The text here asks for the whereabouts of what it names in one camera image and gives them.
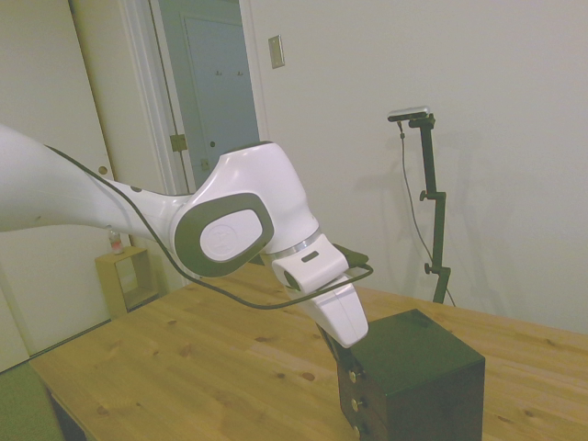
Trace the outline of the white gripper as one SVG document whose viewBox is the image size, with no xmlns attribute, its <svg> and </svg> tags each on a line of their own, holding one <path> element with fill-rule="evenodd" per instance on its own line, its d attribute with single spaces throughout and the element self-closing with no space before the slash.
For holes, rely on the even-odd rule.
<svg viewBox="0 0 588 441">
<path fill-rule="evenodd" d="M 341 363 L 341 346 L 349 348 L 368 334 L 368 321 L 352 284 L 307 301 L 307 314 L 318 330 L 335 362 Z"/>
</svg>

